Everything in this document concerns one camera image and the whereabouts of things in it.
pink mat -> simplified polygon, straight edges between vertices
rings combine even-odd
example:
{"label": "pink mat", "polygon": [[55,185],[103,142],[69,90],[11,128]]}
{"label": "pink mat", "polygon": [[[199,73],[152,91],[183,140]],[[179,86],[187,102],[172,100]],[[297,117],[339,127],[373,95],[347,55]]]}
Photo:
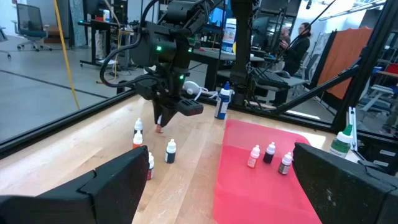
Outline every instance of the pink mat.
{"label": "pink mat", "polygon": [[[276,152],[272,163],[265,164],[262,158],[272,141]],[[293,167],[287,175],[278,173],[283,156],[293,151],[295,142],[309,144],[298,134],[227,120],[213,204],[219,224],[321,223]],[[261,153],[253,169],[247,163],[256,144]]]}

power cord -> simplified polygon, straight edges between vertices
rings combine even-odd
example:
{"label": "power cord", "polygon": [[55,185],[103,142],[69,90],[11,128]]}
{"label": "power cord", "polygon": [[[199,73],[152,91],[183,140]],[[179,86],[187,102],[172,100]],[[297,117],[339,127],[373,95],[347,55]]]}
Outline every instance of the power cord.
{"label": "power cord", "polygon": [[57,16],[58,31],[59,31],[59,33],[60,33],[60,38],[61,38],[63,59],[65,60],[65,65],[67,66],[67,72],[68,72],[68,79],[69,79],[70,89],[72,90],[73,99],[75,100],[77,109],[80,110],[79,102],[78,102],[77,97],[76,97],[75,87],[73,86],[72,73],[71,73],[70,67],[69,67],[69,60],[68,60],[67,48],[66,48],[66,46],[65,46],[65,40],[63,39],[63,32],[62,32],[62,25],[61,25],[61,17],[60,17],[60,11],[58,10],[57,0],[54,0],[54,7],[55,7],[55,14],[56,14],[56,16]]}

wooden table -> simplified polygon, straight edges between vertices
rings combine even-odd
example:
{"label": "wooden table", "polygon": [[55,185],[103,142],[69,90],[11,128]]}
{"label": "wooden table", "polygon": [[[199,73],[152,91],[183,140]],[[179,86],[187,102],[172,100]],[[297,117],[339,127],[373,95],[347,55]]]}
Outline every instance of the wooden table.
{"label": "wooden table", "polygon": [[[154,178],[147,182],[133,223],[216,223],[213,194],[225,120],[214,119],[214,106],[203,114],[178,113],[155,132],[152,103],[132,97],[0,161],[0,193],[38,195],[129,151],[134,123],[144,122],[144,144],[155,157]],[[228,111],[228,118],[282,129],[328,149],[334,134],[250,114]],[[164,162],[174,138],[177,158]]]}

black pole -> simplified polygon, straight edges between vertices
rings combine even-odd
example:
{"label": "black pole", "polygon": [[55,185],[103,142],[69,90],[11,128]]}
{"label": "black pole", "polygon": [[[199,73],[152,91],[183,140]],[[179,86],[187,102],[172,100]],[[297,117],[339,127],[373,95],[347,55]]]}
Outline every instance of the black pole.
{"label": "black pole", "polygon": [[369,77],[372,74],[373,67],[377,62],[380,50],[384,47],[387,38],[391,32],[393,23],[396,22],[398,14],[398,1],[387,0],[381,12],[380,18],[373,29],[373,33],[369,38],[367,47],[363,52],[363,60],[356,75],[349,83],[343,102],[337,111],[331,128],[335,132],[344,129],[346,126],[346,113],[348,107],[355,107],[358,104]]}

concrete floor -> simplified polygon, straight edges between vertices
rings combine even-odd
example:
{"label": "concrete floor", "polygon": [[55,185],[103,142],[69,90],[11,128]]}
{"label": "concrete floor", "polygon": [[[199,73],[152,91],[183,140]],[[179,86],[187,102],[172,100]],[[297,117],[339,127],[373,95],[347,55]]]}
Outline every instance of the concrete floor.
{"label": "concrete floor", "polygon": [[[36,52],[29,46],[17,50],[16,45],[25,41],[9,37],[1,42],[0,49],[8,50],[12,56],[0,54],[0,141],[38,127],[77,110],[69,89],[65,61],[60,44],[53,44],[53,51]],[[67,50],[73,84],[77,90],[80,107],[92,105],[116,94],[116,89],[99,85],[99,68],[91,65],[80,67],[80,60],[91,60],[90,49]],[[198,65],[191,62],[190,67]],[[203,86],[206,65],[190,71],[187,80]],[[143,74],[142,69],[132,71],[131,75],[121,75],[120,80],[131,80]],[[274,99],[270,92],[267,101]],[[293,110],[318,116],[324,121],[332,121],[334,116],[319,102],[308,100]]]}

